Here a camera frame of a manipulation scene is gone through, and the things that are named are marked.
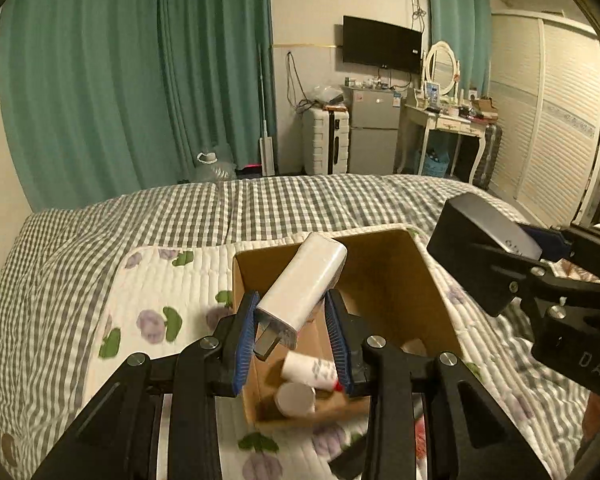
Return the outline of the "blue laundry basket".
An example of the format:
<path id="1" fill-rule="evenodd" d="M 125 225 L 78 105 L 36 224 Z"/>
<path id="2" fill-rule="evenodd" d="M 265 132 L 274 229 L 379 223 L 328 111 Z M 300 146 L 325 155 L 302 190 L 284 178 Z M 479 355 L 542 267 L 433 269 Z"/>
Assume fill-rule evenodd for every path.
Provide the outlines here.
<path id="1" fill-rule="evenodd" d="M 428 148 L 425 154 L 424 162 L 420 162 L 422 151 L 415 153 L 415 169 L 419 170 L 422 166 L 422 175 L 427 177 L 443 178 L 448 171 L 450 156 L 447 151 L 438 152 L 435 148 Z"/>

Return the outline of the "white flat mop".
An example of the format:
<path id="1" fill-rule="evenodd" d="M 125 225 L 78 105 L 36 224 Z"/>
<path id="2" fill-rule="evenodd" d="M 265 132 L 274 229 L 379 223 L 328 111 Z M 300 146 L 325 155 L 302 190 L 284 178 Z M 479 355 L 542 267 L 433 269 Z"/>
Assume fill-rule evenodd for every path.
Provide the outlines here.
<path id="1" fill-rule="evenodd" d="M 260 159 L 263 177 L 274 177 L 275 154 L 274 142 L 270 133 L 268 123 L 268 73 L 265 68 L 265 56 L 262 44 L 258 44 L 258 62 L 259 62 L 259 99 L 261 111 L 261 133 L 259 139 Z"/>

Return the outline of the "white dressing table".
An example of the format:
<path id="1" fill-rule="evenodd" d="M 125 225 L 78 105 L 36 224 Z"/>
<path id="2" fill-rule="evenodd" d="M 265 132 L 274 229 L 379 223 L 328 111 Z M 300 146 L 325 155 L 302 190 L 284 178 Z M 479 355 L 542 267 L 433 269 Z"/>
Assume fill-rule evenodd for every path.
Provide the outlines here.
<path id="1" fill-rule="evenodd" d="M 451 174 L 454 174 L 458 156 L 460 156 L 460 146 L 465 139 L 472 139 L 478 142 L 477 153 L 469 170 L 466 182 L 474 182 L 480 160 L 486 150 L 486 124 L 478 120 L 470 120 L 460 116 L 449 116 L 438 114 L 410 104 L 403 104 L 401 110 L 400 122 L 405 122 L 407 126 L 422 128 L 422 142 L 420 142 L 420 159 L 416 168 L 416 174 L 422 174 L 424 171 L 426 149 L 428 148 L 431 133 L 443 133 L 447 136 L 457 138 L 456 148 L 453 152 Z"/>

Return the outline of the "white floral quilted mat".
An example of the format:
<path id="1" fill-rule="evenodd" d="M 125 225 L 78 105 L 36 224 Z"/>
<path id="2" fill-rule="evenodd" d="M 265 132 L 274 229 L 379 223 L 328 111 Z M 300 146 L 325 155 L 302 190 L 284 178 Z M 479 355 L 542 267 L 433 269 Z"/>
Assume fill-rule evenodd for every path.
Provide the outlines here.
<path id="1" fill-rule="evenodd" d="M 242 242 L 210 248 L 145 246 L 124 255 L 97 326 L 85 392 L 92 396 L 132 353 L 170 356 L 213 332 L 233 312 L 233 258 Z M 586 391 L 532 358 L 531 328 L 517 307 L 490 318 L 434 264 L 462 356 L 555 479 L 572 469 Z M 227 479 L 327 479 L 329 461 L 366 428 L 367 414 L 313 426 L 259 429 L 242 396 L 218 403 Z"/>

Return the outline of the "white oval mirror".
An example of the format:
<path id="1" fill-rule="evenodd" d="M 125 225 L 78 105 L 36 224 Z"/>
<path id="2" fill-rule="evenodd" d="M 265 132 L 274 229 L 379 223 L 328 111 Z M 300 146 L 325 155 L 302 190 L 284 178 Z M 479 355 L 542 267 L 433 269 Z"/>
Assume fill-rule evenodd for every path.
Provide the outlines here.
<path id="1" fill-rule="evenodd" d="M 424 84 L 437 84 L 442 96 L 450 96 L 460 80 L 460 64 L 455 52 L 445 41 L 437 41 L 426 55 L 422 66 Z"/>

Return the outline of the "brown cardboard box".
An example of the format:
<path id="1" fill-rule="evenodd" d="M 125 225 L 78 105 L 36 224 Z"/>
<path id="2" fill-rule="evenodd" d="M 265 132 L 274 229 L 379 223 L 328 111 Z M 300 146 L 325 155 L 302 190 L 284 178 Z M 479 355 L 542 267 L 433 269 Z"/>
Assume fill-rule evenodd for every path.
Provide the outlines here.
<path id="1" fill-rule="evenodd" d="M 362 316 L 369 328 L 396 348 L 418 339 L 428 356 L 443 351 L 457 356 L 463 353 L 422 236 L 405 224 L 390 224 L 376 231 L 337 232 L 334 237 L 348 250 L 337 289 L 350 313 Z M 265 294 L 303 239 L 298 234 L 240 246 L 233 258 L 234 300 L 242 300 L 246 292 Z M 368 399 L 351 400 L 342 392 L 319 396 L 316 410 L 309 416 L 286 418 L 280 414 L 274 396 L 282 383 L 280 370 L 286 353 L 286 348 L 279 346 L 266 361 L 251 361 L 242 389 L 249 425 L 259 429 L 313 426 L 367 414 Z"/>

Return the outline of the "narrow teal curtain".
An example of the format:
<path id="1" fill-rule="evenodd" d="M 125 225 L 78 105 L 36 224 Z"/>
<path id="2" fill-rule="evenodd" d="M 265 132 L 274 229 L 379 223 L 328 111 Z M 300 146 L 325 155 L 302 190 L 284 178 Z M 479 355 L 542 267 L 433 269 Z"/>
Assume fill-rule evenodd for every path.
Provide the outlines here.
<path id="1" fill-rule="evenodd" d="M 460 61 L 460 88 L 486 92 L 492 41 L 490 0 L 429 0 L 430 40 L 445 41 Z"/>

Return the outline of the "grey mini fridge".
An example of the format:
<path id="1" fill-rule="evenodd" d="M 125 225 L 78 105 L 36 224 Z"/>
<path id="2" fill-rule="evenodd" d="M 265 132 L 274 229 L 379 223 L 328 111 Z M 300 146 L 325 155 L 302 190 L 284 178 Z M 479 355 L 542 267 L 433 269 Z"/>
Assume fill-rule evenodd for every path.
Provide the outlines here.
<path id="1" fill-rule="evenodd" d="M 396 162 L 402 94 L 344 87 L 350 117 L 350 174 L 392 174 Z"/>

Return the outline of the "black wall television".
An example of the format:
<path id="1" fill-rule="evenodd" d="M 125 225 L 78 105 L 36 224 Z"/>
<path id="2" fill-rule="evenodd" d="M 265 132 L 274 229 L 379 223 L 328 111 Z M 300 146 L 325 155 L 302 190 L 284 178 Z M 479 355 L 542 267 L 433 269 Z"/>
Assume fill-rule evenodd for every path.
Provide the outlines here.
<path id="1" fill-rule="evenodd" d="M 342 60 L 418 74 L 422 60 L 422 32 L 385 22 L 345 15 L 342 23 Z"/>

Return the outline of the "white suitcase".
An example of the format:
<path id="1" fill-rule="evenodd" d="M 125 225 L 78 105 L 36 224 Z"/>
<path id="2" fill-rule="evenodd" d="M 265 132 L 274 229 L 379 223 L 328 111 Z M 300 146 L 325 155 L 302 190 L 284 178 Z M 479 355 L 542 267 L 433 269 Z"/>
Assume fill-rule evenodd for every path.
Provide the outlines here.
<path id="1" fill-rule="evenodd" d="M 345 108 L 306 110 L 302 115 L 304 171 L 310 176 L 346 174 L 349 136 L 349 113 Z"/>

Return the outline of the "white louvred wardrobe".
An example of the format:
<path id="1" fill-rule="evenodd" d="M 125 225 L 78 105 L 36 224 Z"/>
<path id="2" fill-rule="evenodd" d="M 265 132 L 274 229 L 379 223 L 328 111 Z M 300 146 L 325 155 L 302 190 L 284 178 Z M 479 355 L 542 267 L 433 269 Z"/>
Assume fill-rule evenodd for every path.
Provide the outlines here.
<path id="1" fill-rule="evenodd" d="M 491 191 L 546 226 L 578 221 L 600 182 L 600 40 L 591 26 L 492 14 L 489 94 L 502 130 Z"/>

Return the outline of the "clear water jug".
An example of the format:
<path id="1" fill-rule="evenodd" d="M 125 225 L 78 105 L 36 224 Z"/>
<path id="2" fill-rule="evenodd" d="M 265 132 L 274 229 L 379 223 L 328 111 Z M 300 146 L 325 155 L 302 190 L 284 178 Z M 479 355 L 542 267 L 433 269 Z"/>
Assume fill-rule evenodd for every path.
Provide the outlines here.
<path id="1" fill-rule="evenodd" d="M 194 181 L 225 182 L 236 179 L 235 165 L 232 162 L 224 162 L 218 159 L 215 152 L 200 152 L 196 157 Z"/>

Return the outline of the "white tube with print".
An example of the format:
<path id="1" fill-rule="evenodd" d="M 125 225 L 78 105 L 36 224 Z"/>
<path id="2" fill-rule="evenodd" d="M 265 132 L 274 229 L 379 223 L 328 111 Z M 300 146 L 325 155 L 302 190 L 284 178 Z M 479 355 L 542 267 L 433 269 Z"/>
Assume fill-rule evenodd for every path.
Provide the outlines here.
<path id="1" fill-rule="evenodd" d="M 336 364 L 332 361 L 288 351 L 282 366 L 283 380 L 323 391 L 341 391 Z"/>

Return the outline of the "black box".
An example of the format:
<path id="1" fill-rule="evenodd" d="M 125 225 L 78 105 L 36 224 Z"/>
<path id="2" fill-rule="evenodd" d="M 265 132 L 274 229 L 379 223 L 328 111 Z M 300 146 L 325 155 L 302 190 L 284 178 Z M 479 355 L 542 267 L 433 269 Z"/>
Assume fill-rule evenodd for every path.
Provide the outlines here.
<path id="1" fill-rule="evenodd" d="M 518 296 L 542 256 L 520 224 L 474 193 L 445 202 L 427 250 L 492 318 Z"/>

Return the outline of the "white power adapter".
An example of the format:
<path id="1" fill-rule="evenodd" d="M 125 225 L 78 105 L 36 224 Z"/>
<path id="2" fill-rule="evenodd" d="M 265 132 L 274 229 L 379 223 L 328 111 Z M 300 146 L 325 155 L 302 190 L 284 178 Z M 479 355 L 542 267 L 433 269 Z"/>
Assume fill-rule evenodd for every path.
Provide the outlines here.
<path id="1" fill-rule="evenodd" d="M 298 335 L 314 315 L 326 292 L 335 287 L 346 263 L 347 247 L 338 240 L 312 233 L 260 299 L 254 319 L 262 328 L 253 351 L 266 361 L 282 344 L 297 348 Z"/>

